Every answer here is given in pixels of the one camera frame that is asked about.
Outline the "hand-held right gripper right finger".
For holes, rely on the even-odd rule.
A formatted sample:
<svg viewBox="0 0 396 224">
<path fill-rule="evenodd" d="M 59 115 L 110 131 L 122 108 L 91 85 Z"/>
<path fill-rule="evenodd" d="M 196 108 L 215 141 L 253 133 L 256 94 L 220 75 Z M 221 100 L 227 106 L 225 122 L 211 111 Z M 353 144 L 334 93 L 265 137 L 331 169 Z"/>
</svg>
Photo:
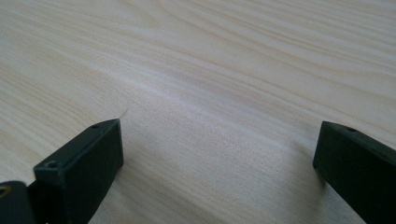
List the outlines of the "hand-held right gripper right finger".
<svg viewBox="0 0 396 224">
<path fill-rule="evenodd" d="M 396 224 L 396 149 L 324 121 L 313 166 L 367 224 Z"/>
</svg>

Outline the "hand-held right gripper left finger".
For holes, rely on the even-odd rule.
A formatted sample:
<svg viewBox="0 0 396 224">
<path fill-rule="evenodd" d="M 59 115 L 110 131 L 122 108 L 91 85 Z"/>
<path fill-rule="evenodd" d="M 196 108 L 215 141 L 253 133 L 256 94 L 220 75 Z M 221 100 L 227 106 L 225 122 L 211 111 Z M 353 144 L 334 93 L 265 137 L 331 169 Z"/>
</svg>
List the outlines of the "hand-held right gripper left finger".
<svg viewBox="0 0 396 224">
<path fill-rule="evenodd" d="M 123 165 L 120 121 L 92 125 L 34 167 L 41 224 L 88 224 Z"/>
</svg>

